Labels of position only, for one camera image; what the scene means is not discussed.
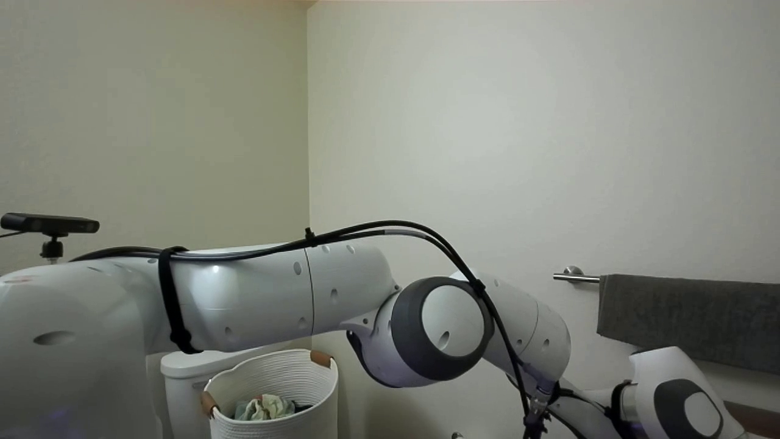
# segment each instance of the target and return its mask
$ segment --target gray towel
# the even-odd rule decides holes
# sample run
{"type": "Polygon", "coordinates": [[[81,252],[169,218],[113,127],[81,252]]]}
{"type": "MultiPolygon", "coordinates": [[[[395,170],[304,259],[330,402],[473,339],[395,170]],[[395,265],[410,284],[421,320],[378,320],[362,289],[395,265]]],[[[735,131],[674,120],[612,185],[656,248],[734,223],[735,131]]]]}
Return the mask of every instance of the gray towel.
{"type": "Polygon", "coordinates": [[[780,284],[601,274],[596,331],[642,348],[681,346],[693,359],[780,373],[780,284]]]}

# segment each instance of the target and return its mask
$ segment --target wall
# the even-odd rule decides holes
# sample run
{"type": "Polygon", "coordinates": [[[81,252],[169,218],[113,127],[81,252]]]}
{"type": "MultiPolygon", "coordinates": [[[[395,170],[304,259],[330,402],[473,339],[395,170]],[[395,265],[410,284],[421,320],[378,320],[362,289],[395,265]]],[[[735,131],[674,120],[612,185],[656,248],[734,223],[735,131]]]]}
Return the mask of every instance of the wall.
{"type": "MultiPolygon", "coordinates": [[[[780,281],[780,4],[726,0],[356,4],[310,9],[310,215],[433,223],[486,272],[571,323],[567,378],[629,373],[596,294],[551,274],[780,281]]],[[[448,272],[384,243],[400,281],[448,272]]],[[[345,437],[516,437],[489,365],[382,390],[345,363],[345,437]]],[[[724,398],[780,409],[780,378],[704,365],[724,398]]]]}
{"type": "MultiPolygon", "coordinates": [[[[115,243],[228,246],[308,223],[304,7],[0,1],[0,211],[83,215],[115,243]]],[[[0,272],[41,263],[0,242],[0,272]]]]}

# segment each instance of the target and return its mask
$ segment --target white robotic arm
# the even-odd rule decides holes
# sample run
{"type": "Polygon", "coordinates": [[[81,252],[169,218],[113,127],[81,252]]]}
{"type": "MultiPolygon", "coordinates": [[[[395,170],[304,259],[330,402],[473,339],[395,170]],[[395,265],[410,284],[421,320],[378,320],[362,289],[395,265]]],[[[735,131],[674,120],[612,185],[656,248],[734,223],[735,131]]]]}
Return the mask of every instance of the white robotic arm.
{"type": "MultiPolygon", "coordinates": [[[[148,409],[125,409],[113,400],[148,390],[144,359],[170,348],[170,310],[165,320],[157,259],[126,252],[29,267],[0,281],[2,439],[41,437],[64,421],[83,437],[103,437],[103,423],[132,432],[148,416],[148,409]]],[[[221,252],[189,251],[170,267],[192,346],[235,350],[343,328],[366,373],[391,388],[450,379],[488,359],[525,390],[532,428],[554,413],[581,437],[599,439],[678,437],[682,428],[700,437],[742,433],[688,359],[672,359],[684,367],[661,361],[670,370],[666,374],[649,365],[654,361],[634,361],[635,379],[609,402],[562,390],[571,350],[565,322],[508,282],[425,278],[400,289],[382,252],[359,243],[260,259],[221,252]]]]}

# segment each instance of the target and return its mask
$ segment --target towel bar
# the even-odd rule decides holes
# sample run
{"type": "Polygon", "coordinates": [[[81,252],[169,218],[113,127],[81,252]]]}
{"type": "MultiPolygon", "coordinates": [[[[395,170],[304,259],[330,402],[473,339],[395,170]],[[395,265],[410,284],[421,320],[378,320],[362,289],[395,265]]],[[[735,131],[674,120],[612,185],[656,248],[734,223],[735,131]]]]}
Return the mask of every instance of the towel bar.
{"type": "Polygon", "coordinates": [[[554,281],[565,281],[565,282],[599,282],[599,274],[584,274],[581,265],[565,265],[560,272],[554,272],[554,281]]]}

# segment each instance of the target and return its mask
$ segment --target white cylinder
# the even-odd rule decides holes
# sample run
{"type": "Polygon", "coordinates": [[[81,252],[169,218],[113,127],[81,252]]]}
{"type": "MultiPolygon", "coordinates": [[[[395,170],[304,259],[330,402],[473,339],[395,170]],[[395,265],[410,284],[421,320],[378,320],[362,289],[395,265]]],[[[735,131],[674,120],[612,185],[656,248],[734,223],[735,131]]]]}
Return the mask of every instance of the white cylinder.
{"type": "Polygon", "coordinates": [[[330,356],[315,361],[308,348],[247,359],[216,373],[204,384],[204,400],[211,412],[211,439],[338,439],[338,365],[330,356]],[[310,406],[277,418],[231,418],[227,413],[239,400],[264,392],[310,406]]]}

